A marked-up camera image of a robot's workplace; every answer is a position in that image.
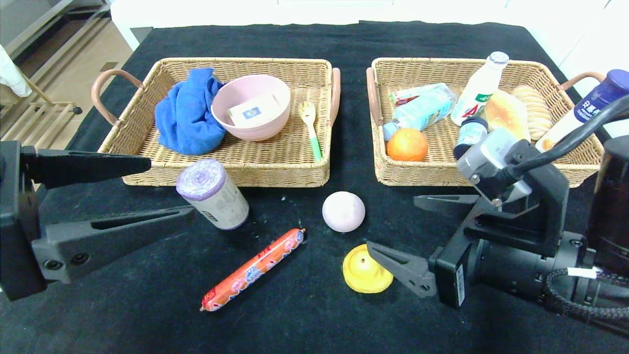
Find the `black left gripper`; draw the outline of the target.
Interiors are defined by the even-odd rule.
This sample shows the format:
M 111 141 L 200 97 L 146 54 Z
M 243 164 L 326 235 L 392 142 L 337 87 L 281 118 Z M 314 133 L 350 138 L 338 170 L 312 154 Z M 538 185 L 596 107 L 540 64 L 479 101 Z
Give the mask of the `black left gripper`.
M 40 238 L 34 183 L 53 189 L 150 170 L 141 155 L 36 149 L 1 143 L 1 289 L 9 301 L 45 291 L 46 280 L 70 284 L 158 240 L 180 235 L 191 207 L 47 225 Z

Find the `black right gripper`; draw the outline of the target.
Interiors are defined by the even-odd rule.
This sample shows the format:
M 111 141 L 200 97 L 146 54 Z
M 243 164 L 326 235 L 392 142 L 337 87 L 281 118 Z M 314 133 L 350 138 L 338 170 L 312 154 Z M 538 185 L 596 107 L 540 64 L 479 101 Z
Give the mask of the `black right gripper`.
M 440 300 L 458 309 L 470 296 L 472 286 L 486 284 L 543 302 L 546 258 L 552 255 L 551 203 L 527 197 L 494 208 L 479 195 L 419 195 L 413 197 L 413 204 L 460 223 L 429 263 L 370 240 L 366 245 L 371 258 L 414 294 L 420 298 L 435 296 L 438 286 Z

